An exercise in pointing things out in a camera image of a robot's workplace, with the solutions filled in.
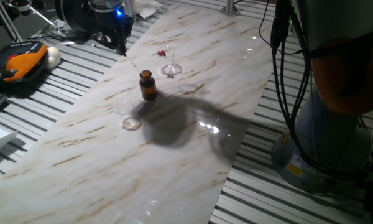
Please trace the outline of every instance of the metal stand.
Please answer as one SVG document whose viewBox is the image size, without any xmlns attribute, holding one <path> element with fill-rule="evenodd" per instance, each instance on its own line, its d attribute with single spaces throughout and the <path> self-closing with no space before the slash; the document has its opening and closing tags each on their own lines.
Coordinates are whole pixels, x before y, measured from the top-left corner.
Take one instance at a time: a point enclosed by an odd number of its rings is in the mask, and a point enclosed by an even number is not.
<svg viewBox="0 0 373 224">
<path fill-rule="evenodd" d="M 235 8 L 235 0 L 227 0 L 226 6 L 223 7 L 219 12 L 228 16 L 240 15 L 240 12 Z"/>
<path fill-rule="evenodd" d="M 14 43 L 22 42 L 22 37 L 19 35 L 18 30 L 15 28 L 14 24 L 11 21 L 11 18 L 8 16 L 6 9 L 0 2 L 0 20 L 11 40 Z"/>
</svg>

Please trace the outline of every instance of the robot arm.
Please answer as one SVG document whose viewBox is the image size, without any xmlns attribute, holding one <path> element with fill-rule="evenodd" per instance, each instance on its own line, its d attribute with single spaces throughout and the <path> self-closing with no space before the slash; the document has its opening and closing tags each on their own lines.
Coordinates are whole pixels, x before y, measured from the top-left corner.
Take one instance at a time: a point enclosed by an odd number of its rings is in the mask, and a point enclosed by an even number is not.
<svg viewBox="0 0 373 224">
<path fill-rule="evenodd" d="M 88 3 L 95 13 L 102 32 L 96 41 L 114 49 L 119 55 L 126 55 L 126 39 L 130 37 L 134 22 L 132 2 L 128 0 L 89 0 Z"/>
</svg>

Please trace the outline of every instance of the black cable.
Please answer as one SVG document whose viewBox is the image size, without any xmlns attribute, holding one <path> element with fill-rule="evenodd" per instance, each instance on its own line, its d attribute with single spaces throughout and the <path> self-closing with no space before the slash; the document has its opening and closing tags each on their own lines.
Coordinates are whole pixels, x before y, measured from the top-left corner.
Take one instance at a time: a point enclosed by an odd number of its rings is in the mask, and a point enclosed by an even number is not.
<svg viewBox="0 0 373 224">
<path fill-rule="evenodd" d="M 282 49 L 281 49 L 281 55 L 280 55 L 280 87 L 282 89 L 283 103 L 285 104 L 286 116 L 289 118 L 290 113 L 288 112 L 287 99 L 286 99 L 286 93 L 285 93 L 285 84 L 283 81 L 284 66 L 285 66 L 285 42 L 282 42 Z"/>
<path fill-rule="evenodd" d="M 279 100 L 280 110 L 282 111 L 283 117 L 285 118 L 287 127 L 290 127 L 291 126 L 290 118 L 286 115 L 285 108 L 283 107 L 283 103 L 282 103 L 282 98 L 280 97 L 278 71 L 277 71 L 277 65 L 276 65 L 276 54 L 272 54 L 272 65 L 274 66 L 275 88 L 276 88 L 276 94 Z"/>
<path fill-rule="evenodd" d="M 293 21 L 293 25 L 295 26 L 295 29 L 297 28 L 297 31 L 302 33 L 299 23 L 295 24 L 295 22 L 298 22 L 298 19 L 297 19 L 296 15 L 294 13 L 291 13 L 291 17 L 292 17 L 292 21 Z M 355 173 L 352 174 L 352 173 L 347 173 L 347 172 L 340 172 L 340 171 L 336 171 L 336 170 L 331 170 L 327 167 L 323 167 L 322 165 L 320 165 L 316 161 L 314 161 L 304 151 L 304 149 L 302 148 L 302 145 L 300 144 L 300 142 L 298 140 L 297 134 L 296 134 L 295 129 L 294 129 L 295 118 L 297 116 L 298 109 L 300 108 L 300 105 L 302 103 L 303 96 L 306 92 L 306 88 L 307 88 L 308 82 L 309 82 L 309 74 L 310 74 L 310 59 L 307 57 L 309 51 L 308 51 L 308 47 L 305 44 L 305 40 L 303 38 L 303 35 L 302 35 L 302 38 L 300 39 L 300 45 L 302 47 L 303 55 L 305 56 L 305 59 L 304 59 L 305 60 L 305 71 L 304 71 L 303 78 L 302 78 L 302 84 L 300 85 L 298 98 L 296 98 L 296 102 L 295 102 L 294 107 L 293 107 L 291 118 L 289 116 L 287 116 L 287 114 L 285 112 L 284 105 L 282 103 L 282 98 L 280 96 L 277 65 L 276 65 L 276 62 L 275 62 L 275 60 L 276 60 L 276 50 L 278 50 L 278 49 L 272 51 L 273 52 L 272 60 L 273 60 L 273 66 L 274 66 L 274 76 L 275 76 L 275 85 L 276 85 L 276 90 L 277 90 L 277 97 L 278 97 L 278 100 L 279 100 L 279 105 L 280 105 L 280 109 L 282 110 L 283 117 L 285 118 L 286 124 L 288 126 L 289 131 L 290 131 L 290 137 L 291 137 L 292 141 L 294 142 L 294 144 L 296 145 L 297 149 L 300 151 L 300 156 L 302 157 L 302 159 L 307 164 L 311 165 L 313 168 L 315 168 L 319 172 L 323 173 L 324 175 L 326 175 L 330 178 L 333 178 L 333 179 L 338 179 L 338 180 L 363 179 L 363 178 L 365 178 L 369 175 L 368 172 L 364 171 L 364 172 L 361 172 L 361 173 L 358 173 L 358 174 L 355 174 Z M 282 53 L 282 55 L 284 55 L 284 53 L 285 53 L 283 45 L 282 45 L 281 53 Z"/>
<path fill-rule="evenodd" d="M 237 4 L 239 2 L 249 2 L 249 1 L 245 1 L 245 0 L 239 0 L 239 1 L 236 1 L 234 4 Z"/>
<path fill-rule="evenodd" d="M 261 24 L 260 24 L 260 27 L 259 27 L 259 35 L 260 35 L 261 39 L 262 39 L 265 43 L 267 43 L 269 46 L 271 46 L 271 44 L 270 44 L 267 40 L 265 40 L 264 37 L 263 37 L 262 34 L 261 34 L 261 27 L 262 27 L 262 25 L 263 25 L 263 23 L 264 23 L 265 16 L 267 15 L 268 5 L 269 5 L 269 0 L 267 0 L 267 5 L 265 6 L 264 15 L 262 16 Z M 294 55 L 294 54 L 299 54 L 299 53 L 302 53 L 302 50 L 297 50 L 297 51 L 294 52 L 294 53 L 286 53 L 286 52 L 285 52 L 285 54 L 287 54 L 287 55 Z"/>
</svg>

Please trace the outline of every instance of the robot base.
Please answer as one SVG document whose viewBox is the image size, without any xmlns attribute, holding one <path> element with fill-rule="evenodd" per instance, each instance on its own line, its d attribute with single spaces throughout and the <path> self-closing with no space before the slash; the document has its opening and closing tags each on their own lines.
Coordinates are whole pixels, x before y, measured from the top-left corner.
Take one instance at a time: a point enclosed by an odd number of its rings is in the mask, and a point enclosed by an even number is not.
<svg viewBox="0 0 373 224">
<path fill-rule="evenodd" d="M 329 112 L 317 91 L 313 92 L 313 99 L 312 104 L 311 97 L 308 97 L 295 126 L 302 148 L 324 167 L 339 172 L 361 172 L 368 166 L 371 132 L 356 128 L 357 116 Z M 309 166 L 300 157 L 300 151 L 288 133 L 276 141 L 272 150 L 272 164 L 289 184 L 307 192 L 343 193 L 352 184 L 351 181 L 331 179 Z"/>
</svg>

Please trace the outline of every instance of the marble surface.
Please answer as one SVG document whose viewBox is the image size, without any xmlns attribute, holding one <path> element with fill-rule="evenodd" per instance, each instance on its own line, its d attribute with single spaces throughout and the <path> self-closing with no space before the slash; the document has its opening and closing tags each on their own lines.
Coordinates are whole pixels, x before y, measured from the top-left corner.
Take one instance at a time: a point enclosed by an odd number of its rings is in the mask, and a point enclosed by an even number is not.
<svg viewBox="0 0 373 224">
<path fill-rule="evenodd" d="M 207 223 L 271 73 L 259 21 L 171 7 L 0 180 L 0 223 Z M 269 36 L 270 24 L 262 31 Z M 182 73 L 166 77 L 171 45 Z M 136 106 L 121 128 L 114 108 Z"/>
</svg>

